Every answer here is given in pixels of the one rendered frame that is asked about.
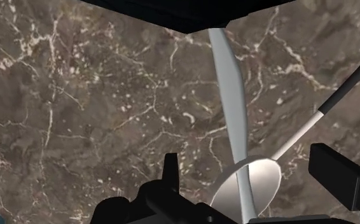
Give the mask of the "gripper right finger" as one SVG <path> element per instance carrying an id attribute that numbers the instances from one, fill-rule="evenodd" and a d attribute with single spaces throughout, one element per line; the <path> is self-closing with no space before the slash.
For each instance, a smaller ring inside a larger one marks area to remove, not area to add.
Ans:
<path id="1" fill-rule="evenodd" d="M 360 211 L 360 165 L 324 143 L 313 143 L 308 172 L 349 211 Z"/>

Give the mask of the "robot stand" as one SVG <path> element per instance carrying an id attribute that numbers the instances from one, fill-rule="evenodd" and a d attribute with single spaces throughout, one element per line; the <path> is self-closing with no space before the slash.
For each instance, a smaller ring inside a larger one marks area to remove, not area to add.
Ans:
<path id="1" fill-rule="evenodd" d="M 250 13 L 295 0 L 81 0 L 132 18 L 190 34 L 225 28 Z"/>

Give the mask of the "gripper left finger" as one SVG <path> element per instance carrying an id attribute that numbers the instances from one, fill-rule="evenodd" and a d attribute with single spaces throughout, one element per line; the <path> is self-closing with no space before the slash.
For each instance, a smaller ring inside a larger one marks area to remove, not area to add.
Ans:
<path id="1" fill-rule="evenodd" d="M 134 200 L 110 197 L 98 203 L 90 224 L 237 224 L 206 203 L 179 193 L 176 153 L 164 158 L 162 177 L 144 183 Z"/>

